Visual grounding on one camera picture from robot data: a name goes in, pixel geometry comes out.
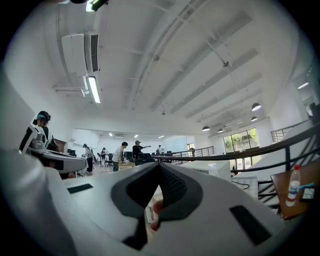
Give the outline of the straight black mezzanine railing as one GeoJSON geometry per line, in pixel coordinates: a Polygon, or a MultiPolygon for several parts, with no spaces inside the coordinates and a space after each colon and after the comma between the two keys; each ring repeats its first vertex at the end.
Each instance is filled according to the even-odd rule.
{"type": "Polygon", "coordinates": [[[174,164],[174,165],[182,165],[185,163],[189,163],[193,161],[193,158],[196,157],[209,157],[213,156],[215,151],[213,146],[204,147],[204,148],[195,148],[195,157],[192,156],[192,152],[190,148],[194,148],[194,144],[188,144],[187,150],[185,151],[177,151],[171,152],[167,151],[167,153],[161,153],[161,158],[158,162],[174,164]]]}

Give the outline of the glass window wall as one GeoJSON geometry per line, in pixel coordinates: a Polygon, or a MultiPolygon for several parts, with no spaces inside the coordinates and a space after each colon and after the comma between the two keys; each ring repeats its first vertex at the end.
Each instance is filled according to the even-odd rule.
{"type": "MultiPolygon", "coordinates": [[[[226,154],[241,153],[260,148],[259,137],[255,127],[239,133],[224,136],[223,143],[226,154]]],[[[232,170],[246,170],[261,159],[261,155],[231,159],[229,161],[230,168],[232,170]]]]}

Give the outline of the white oven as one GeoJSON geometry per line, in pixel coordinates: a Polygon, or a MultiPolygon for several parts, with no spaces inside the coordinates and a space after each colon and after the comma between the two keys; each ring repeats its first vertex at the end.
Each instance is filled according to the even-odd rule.
{"type": "Polygon", "coordinates": [[[229,160],[194,160],[181,165],[198,172],[202,172],[211,176],[231,181],[231,165],[229,160]]]}

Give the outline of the wooden side table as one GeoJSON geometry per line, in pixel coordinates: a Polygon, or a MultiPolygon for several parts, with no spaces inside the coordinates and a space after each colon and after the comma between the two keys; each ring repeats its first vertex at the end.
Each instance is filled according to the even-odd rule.
{"type": "MultiPolygon", "coordinates": [[[[311,204],[315,202],[314,200],[312,202],[300,201],[303,197],[303,191],[300,190],[297,193],[295,204],[293,206],[286,205],[291,174],[292,170],[271,175],[271,180],[279,200],[281,215],[285,221],[304,215],[311,208],[311,204]]],[[[311,183],[314,183],[317,189],[316,192],[320,191],[320,159],[300,168],[300,184],[307,185],[311,183]]]]}

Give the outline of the black stair railing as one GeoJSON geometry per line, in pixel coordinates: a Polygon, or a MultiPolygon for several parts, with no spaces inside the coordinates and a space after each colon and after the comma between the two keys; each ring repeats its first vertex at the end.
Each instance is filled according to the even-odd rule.
{"type": "Polygon", "coordinates": [[[288,138],[294,137],[313,126],[311,120],[306,120],[300,123],[296,123],[278,130],[271,131],[272,143],[278,143],[288,138]]]}

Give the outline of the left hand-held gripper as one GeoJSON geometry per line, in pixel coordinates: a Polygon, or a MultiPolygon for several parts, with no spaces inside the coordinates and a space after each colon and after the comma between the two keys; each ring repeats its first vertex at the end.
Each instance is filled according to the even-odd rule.
{"type": "Polygon", "coordinates": [[[45,167],[54,168],[60,174],[73,173],[86,168],[87,161],[84,158],[48,150],[47,148],[52,139],[53,136],[50,130],[46,135],[42,126],[29,124],[20,143],[19,151],[22,154],[28,153],[36,157],[45,167]]]}

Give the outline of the white ceiling air conditioner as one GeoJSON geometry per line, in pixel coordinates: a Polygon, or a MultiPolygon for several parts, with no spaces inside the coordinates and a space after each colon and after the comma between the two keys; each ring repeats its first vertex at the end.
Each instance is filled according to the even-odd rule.
{"type": "Polygon", "coordinates": [[[69,34],[61,38],[64,61],[69,73],[86,77],[99,71],[99,35],[94,32],[69,34]]]}

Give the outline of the curved black metal railing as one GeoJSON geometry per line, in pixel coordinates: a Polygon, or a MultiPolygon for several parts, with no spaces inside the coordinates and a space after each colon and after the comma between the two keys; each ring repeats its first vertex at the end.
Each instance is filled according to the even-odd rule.
{"type": "Polygon", "coordinates": [[[320,122],[299,134],[291,137],[287,134],[286,138],[280,142],[258,149],[216,156],[178,157],[153,155],[152,158],[159,162],[172,162],[174,164],[179,162],[184,164],[191,161],[214,161],[218,164],[223,161],[261,156],[261,160],[251,167],[242,170],[231,169],[230,172],[232,174],[257,176],[258,184],[265,185],[272,182],[272,175],[290,171],[298,161],[304,163],[308,158],[312,161],[317,154],[320,154],[320,122]]]}

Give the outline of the ceiling tube light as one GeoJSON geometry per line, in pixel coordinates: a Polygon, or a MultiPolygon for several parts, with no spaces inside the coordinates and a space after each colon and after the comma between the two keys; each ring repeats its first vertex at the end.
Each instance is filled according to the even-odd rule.
{"type": "Polygon", "coordinates": [[[100,104],[100,103],[101,103],[101,100],[100,100],[100,96],[99,96],[99,92],[98,92],[98,87],[97,87],[96,78],[95,78],[94,76],[89,76],[89,77],[88,77],[88,82],[89,82],[89,85],[90,85],[90,88],[91,88],[91,92],[92,92],[94,101],[95,101],[97,104],[100,104]]]}

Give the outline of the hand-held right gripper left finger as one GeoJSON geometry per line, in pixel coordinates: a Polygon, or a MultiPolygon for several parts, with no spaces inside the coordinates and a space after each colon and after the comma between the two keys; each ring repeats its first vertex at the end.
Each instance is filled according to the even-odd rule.
{"type": "Polygon", "coordinates": [[[52,168],[44,171],[51,255],[160,256],[148,243],[144,213],[157,188],[156,163],[68,180],[52,168]]]}

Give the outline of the person's right hand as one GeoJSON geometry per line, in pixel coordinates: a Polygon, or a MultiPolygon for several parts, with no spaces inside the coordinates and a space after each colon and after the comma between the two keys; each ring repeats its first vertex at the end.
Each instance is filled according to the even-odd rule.
{"type": "Polygon", "coordinates": [[[157,231],[159,229],[159,213],[162,211],[163,209],[163,200],[158,200],[153,204],[152,210],[154,213],[154,218],[153,221],[150,223],[150,228],[153,231],[157,231]]]}

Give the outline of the clear bottle red cap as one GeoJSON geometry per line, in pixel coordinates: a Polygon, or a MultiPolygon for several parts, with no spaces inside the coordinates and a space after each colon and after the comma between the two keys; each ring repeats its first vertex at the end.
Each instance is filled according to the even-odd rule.
{"type": "Polygon", "coordinates": [[[294,169],[290,176],[288,194],[285,201],[286,206],[288,207],[294,206],[297,199],[297,194],[300,189],[300,183],[301,183],[300,165],[295,164],[294,169]]]}

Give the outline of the black office chair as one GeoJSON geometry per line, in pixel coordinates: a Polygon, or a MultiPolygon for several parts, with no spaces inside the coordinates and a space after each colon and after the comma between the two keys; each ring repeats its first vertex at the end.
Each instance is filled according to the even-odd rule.
{"type": "Polygon", "coordinates": [[[145,163],[153,163],[155,159],[149,153],[140,153],[134,162],[136,166],[139,166],[145,163]]]}

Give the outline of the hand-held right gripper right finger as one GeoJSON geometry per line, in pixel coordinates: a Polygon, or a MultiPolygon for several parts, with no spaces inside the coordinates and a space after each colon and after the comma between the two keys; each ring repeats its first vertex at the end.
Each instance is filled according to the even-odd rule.
{"type": "Polygon", "coordinates": [[[192,169],[161,164],[182,192],[163,189],[159,229],[150,256],[272,256],[285,225],[260,201],[230,181],[192,169]]]}

